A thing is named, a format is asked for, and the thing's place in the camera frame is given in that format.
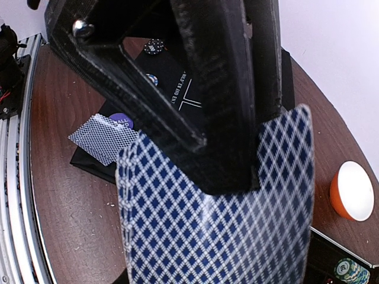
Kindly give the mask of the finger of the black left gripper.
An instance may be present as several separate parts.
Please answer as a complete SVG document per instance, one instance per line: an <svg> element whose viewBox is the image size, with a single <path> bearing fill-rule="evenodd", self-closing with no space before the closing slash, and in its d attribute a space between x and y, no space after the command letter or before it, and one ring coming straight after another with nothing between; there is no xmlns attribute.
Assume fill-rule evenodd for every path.
<svg viewBox="0 0 379 284"><path fill-rule="evenodd" d="M206 194L259 188L260 123L280 114L277 1L172 1L201 93L205 145L187 176Z"/></svg>

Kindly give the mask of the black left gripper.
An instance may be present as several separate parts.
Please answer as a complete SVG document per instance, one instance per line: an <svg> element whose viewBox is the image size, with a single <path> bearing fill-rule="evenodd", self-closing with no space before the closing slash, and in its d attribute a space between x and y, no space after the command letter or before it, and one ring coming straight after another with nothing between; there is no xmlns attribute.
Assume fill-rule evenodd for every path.
<svg viewBox="0 0 379 284"><path fill-rule="evenodd" d="M256 59L281 58L278 1L49 1L44 19L50 41L58 32L73 34L82 20L92 31L82 39L93 44L113 43L125 36L177 37L177 15L187 13L200 22L237 8L236 19L252 25L252 51ZM75 46L70 51L73 69L108 101L132 119L161 148L198 153L207 139L186 120L147 78L122 46Z"/></svg>

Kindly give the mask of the poker chip stack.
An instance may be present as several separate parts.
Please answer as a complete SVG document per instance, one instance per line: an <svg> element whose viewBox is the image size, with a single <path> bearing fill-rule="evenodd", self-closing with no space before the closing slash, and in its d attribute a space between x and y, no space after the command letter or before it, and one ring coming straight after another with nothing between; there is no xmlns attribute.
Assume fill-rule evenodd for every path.
<svg viewBox="0 0 379 284"><path fill-rule="evenodd" d="M147 73L146 76L152 81L152 83L153 83L155 86L158 86L159 81L158 81L158 78L157 78L155 75L150 74L150 73Z"/></svg>

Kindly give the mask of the purple small blind button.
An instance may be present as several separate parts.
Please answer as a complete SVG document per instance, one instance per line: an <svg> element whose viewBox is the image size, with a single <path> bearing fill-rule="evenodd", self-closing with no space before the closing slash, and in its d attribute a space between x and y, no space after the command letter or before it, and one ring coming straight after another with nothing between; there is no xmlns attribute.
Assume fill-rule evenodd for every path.
<svg viewBox="0 0 379 284"><path fill-rule="evenodd" d="M118 112L118 113L112 114L109 116L109 119L116 121L117 123L122 124L127 128L130 128L130 129L134 128L133 120L124 113Z"/></svg>

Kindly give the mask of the dealt card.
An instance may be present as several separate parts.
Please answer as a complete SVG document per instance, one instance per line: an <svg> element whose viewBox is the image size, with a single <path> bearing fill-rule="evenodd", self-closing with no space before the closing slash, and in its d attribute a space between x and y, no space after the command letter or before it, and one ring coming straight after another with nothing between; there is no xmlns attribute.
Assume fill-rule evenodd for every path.
<svg viewBox="0 0 379 284"><path fill-rule="evenodd" d="M95 114L68 139L85 150L103 166L116 162L120 150L135 141L138 132L123 124Z"/></svg>

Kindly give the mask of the grey playing card deck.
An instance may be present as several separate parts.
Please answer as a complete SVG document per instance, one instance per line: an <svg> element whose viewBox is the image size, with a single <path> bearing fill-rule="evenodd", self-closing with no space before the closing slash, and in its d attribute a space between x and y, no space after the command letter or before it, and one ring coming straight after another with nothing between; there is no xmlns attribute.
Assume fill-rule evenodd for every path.
<svg viewBox="0 0 379 284"><path fill-rule="evenodd" d="M117 162L130 283L302 283L314 204L310 108L259 132L257 191L211 196L145 134Z"/></svg>

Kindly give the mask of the poker chip row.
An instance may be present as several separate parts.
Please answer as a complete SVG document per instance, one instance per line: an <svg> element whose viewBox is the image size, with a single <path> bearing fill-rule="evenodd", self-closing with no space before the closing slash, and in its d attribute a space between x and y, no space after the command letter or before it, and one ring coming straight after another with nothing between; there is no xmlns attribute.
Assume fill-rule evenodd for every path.
<svg viewBox="0 0 379 284"><path fill-rule="evenodd" d="M367 284L370 280L370 272L350 258L340 259L334 268L334 274L344 283Z"/></svg>

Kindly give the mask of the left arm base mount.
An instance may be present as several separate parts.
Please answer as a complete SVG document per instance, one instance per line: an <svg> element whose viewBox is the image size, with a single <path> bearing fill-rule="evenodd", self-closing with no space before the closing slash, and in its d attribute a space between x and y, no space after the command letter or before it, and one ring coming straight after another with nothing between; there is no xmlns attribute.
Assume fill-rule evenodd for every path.
<svg viewBox="0 0 379 284"><path fill-rule="evenodd" d="M19 56L18 50L26 48L10 26L1 25L1 120L19 115L23 107L31 56Z"/></svg>

